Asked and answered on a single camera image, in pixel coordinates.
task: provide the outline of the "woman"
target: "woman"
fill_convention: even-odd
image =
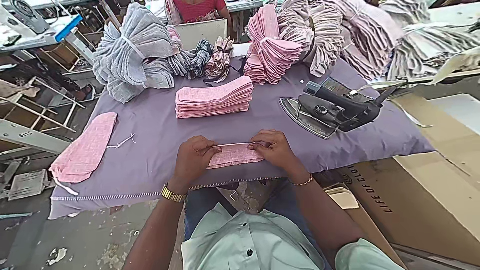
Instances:
[[[227,19],[228,28],[232,19],[225,0],[166,0],[168,21],[174,25],[215,19],[215,11]]]

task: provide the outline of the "clothes iron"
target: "clothes iron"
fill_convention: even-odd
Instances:
[[[309,95],[280,98],[279,102],[298,125],[328,139],[337,130],[348,132],[372,122],[380,113],[382,102],[397,86],[371,99],[328,77],[321,84],[309,81],[303,90]]]

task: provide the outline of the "person's right hand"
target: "person's right hand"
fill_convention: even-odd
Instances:
[[[251,142],[265,142],[266,146],[261,144],[248,145],[248,149],[257,151],[262,157],[275,166],[278,166],[287,172],[303,168],[300,160],[293,154],[288,144],[285,134],[276,130],[261,130],[253,136]]]

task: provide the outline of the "bracelet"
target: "bracelet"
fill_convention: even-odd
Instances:
[[[313,181],[313,176],[312,176],[312,174],[310,173],[310,178],[309,178],[305,183],[295,184],[295,183],[292,183],[292,181],[290,181],[290,183],[292,183],[292,185],[297,185],[297,186],[298,186],[298,185],[308,184],[308,183],[310,183],[311,181]]]

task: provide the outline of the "watch strap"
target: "watch strap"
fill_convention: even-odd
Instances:
[[[168,188],[167,188],[167,184],[165,184],[165,186],[163,186],[163,189],[162,189],[162,196],[165,198],[165,199],[168,199],[168,200],[171,200],[171,201],[175,201],[175,202],[182,202],[185,200],[185,198],[187,197],[187,195],[180,195],[180,194],[176,194],[176,193],[173,193],[171,192]]]

